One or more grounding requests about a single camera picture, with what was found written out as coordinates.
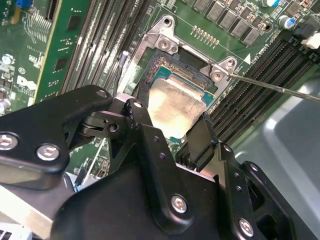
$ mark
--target blue component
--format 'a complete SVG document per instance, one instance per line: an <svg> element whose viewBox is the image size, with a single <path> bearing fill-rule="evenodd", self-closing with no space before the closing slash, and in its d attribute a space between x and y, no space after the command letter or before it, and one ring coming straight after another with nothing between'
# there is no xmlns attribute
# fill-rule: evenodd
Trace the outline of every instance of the blue component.
<svg viewBox="0 0 320 240"><path fill-rule="evenodd" d="M285 21L284 28L285 29L291 29L296 25L296 20L294 18L289 18L287 21Z"/></svg>
<svg viewBox="0 0 320 240"><path fill-rule="evenodd" d="M277 6L279 3L280 3L280 0L276 0L276 1L274 2L274 4L272 5L272 7Z"/></svg>
<svg viewBox="0 0 320 240"><path fill-rule="evenodd" d="M19 8L27 9L32 6L33 0L16 0L15 5L17 5Z"/></svg>

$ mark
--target chip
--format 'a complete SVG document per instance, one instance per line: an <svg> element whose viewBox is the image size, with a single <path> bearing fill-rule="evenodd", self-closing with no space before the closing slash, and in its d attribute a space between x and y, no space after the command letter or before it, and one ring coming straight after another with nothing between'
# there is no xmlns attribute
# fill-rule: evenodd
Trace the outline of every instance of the chip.
<svg viewBox="0 0 320 240"><path fill-rule="evenodd" d="M237 16L232 11L227 11L226 15L223 17L222 21L220 22L220 26L229 29L231 25L235 22Z"/></svg>
<svg viewBox="0 0 320 240"><path fill-rule="evenodd" d="M80 16L71 16L69 19L69 23L68 26L66 27L66 29L68 31L72 31L72 30L76 30L81 22L81 17Z"/></svg>
<svg viewBox="0 0 320 240"><path fill-rule="evenodd" d="M211 0L197 0L195 1L193 8L198 12L202 12L208 6Z"/></svg>
<svg viewBox="0 0 320 240"><path fill-rule="evenodd" d="M206 17L212 21L217 21L224 9L225 7L220 2L216 2Z"/></svg>
<svg viewBox="0 0 320 240"><path fill-rule="evenodd" d="M320 1L316 1L313 6L311 7L311 10L316 13L319 14L320 13Z"/></svg>
<svg viewBox="0 0 320 240"><path fill-rule="evenodd" d="M236 11L236 8L239 6L240 3L241 3L241 0L233 0L229 8L233 11Z"/></svg>
<svg viewBox="0 0 320 240"><path fill-rule="evenodd" d="M252 25L255 28L258 28L258 25L262 22L263 18L261 16L257 16L255 20L253 20Z"/></svg>
<svg viewBox="0 0 320 240"><path fill-rule="evenodd" d="M240 20L236 26L234 27L234 29L232 30L232 34L238 38L240 38L244 33L245 31L247 30L247 28L249 27L249 24L246 23L246 21L244 20Z"/></svg>
<svg viewBox="0 0 320 240"><path fill-rule="evenodd" d="M57 72L57 71L60 71L60 70L64 69L66 64L67 64L67 61L68 61L67 57L59 58L56 61L54 71Z"/></svg>
<svg viewBox="0 0 320 240"><path fill-rule="evenodd" d="M252 13L252 10L249 7L246 7L242 12L241 17L247 19L250 13Z"/></svg>
<svg viewBox="0 0 320 240"><path fill-rule="evenodd" d="M11 89L11 87L12 87L12 81L5 81L5 82L4 82L4 87L6 87L7 89Z"/></svg>
<svg viewBox="0 0 320 240"><path fill-rule="evenodd" d="M298 2L296 2L296 1L292 1L290 4L289 4L289 6L288 6L288 8L286 9L286 12L290 15L290 16L294 16L294 15L296 15L298 12L299 12L299 10L300 10L300 4L298 3Z"/></svg>
<svg viewBox="0 0 320 240"><path fill-rule="evenodd" d="M248 46L251 46L259 36L260 36L260 33L254 28L252 28L251 31L243 39L243 42Z"/></svg>

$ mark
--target black plastic bracket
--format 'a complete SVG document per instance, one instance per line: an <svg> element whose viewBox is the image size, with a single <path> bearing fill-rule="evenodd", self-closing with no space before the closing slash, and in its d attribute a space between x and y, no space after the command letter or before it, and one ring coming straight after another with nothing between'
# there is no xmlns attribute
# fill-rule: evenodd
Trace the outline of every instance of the black plastic bracket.
<svg viewBox="0 0 320 240"><path fill-rule="evenodd" d="M69 144L79 123L108 109L112 100L102 88L88 85L0 117L0 133L18 141L0 151L0 183L35 190L55 187L69 163ZM58 157L40 159L37 149L43 145L55 146Z"/></svg>

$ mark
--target mounting hole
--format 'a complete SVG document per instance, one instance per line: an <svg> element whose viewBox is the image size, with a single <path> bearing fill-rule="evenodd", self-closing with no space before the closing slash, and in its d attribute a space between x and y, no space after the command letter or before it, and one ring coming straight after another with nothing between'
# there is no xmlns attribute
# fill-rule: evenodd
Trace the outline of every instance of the mounting hole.
<svg viewBox="0 0 320 240"><path fill-rule="evenodd" d="M272 30L272 25L271 24L266 25L265 28L264 28L265 32L270 32L271 30Z"/></svg>
<svg viewBox="0 0 320 240"><path fill-rule="evenodd" d="M138 101L134 101L133 104L138 108L142 108L143 107L143 105Z"/></svg>
<svg viewBox="0 0 320 240"><path fill-rule="evenodd" d="M240 186L236 186L236 189L238 190L239 193L242 193L242 188Z"/></svg>
<svg viewBox="0 0 320 240"><path fill-rule="evenodd" d="M230 59L228 62L227 62L227 65L229 68L233 67L234 65L236 64L235 60L233 59Z"/></svg>
<svg viewBox="0 0 320 240"><path fill-rule="evenodd" d="M162 160L165 160L166 159L166 155L163 153L163 152L161 152L160 153L160 156L159 156Z"/></svg>
<svg viewBox="0 0 320 240"><path fill-rule="evenodd" d="M116 124L116 123L111 123L109 126L108 126L108 129L110 131L110 133L114 133L118 130L119 128L119 125Z"/></svg>
<svg viewBox="0 0 320 240"><path fill-rule="evenodd" d="M97 91L96 94L98 94L102 98L106 98L108 96L107 93L103 90Z"/></svg>
<svg viewBox="0 0 320 240"><path fill-rule="evenodd" d="M163 25L167 28L171 27L172 25L172 21L169 19L169 18L166 18L164 21L163 21Z"/></svg>

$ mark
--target aluminum surface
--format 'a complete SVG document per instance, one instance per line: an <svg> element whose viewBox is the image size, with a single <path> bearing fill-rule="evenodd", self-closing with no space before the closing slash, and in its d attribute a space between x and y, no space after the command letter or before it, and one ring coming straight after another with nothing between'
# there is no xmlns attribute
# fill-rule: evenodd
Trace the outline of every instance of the aluminum surface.
<svg viewBox="0 0 320 240"><path fill-rule="evenodd" d="M153 126L166 138L181 139L207 110L204 93L171 75L157 78L149 93L148 111Z"/></svg>
<svg viewBox="0 0 320 240"><path fill-rule="evenodd" d="M299 92L320 97L320 74ZM290 97L234 149L255 162L320 239L320 104Z"/></svg>

